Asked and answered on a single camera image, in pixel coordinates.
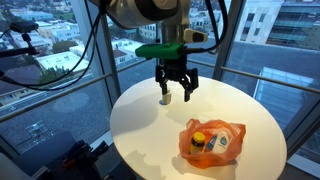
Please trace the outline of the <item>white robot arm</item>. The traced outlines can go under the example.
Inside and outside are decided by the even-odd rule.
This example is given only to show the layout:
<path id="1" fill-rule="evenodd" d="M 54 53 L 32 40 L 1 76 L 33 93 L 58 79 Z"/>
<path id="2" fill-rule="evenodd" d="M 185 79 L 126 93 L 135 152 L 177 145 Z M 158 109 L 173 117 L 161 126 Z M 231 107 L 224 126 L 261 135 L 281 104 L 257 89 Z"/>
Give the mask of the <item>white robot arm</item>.
<path id="1" fill-rule="evenodd" d="M 163 22 L 170 25 L 186 25 L 190 3 L 186 0 L 90 0 L 99 7 L 101 15 L 108 15 L 113 23 L 123 29 Z M 183 42 L 145 44 L 135 50 L 138 57 L 163 60 L 156 66 L 155 81 L 162 95 L 169 93 L 167 82 L 178 82 L 184 88 L 184 101 L 198 87 L 198 70 L 187 68 L 187 46 Z"/>

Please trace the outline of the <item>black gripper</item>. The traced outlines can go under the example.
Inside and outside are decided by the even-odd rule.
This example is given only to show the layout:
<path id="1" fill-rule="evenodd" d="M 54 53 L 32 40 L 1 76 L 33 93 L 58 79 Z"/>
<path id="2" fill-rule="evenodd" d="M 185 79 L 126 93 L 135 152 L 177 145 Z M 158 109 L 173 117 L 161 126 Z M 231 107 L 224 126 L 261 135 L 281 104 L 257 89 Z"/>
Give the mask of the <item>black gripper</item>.
<path id="1" fill-rule="evenodd" d="M 198 69 L 187 68 L 187 56 L 178 59 L 164 59 L 161 65 L 156 66 L 155 81 L 160 84 L 162 95 L 168 93 L 167 81 L 179 82 L 184 88 L 184 101 L 190 100 L 194 89 L 199 87 Z"/>

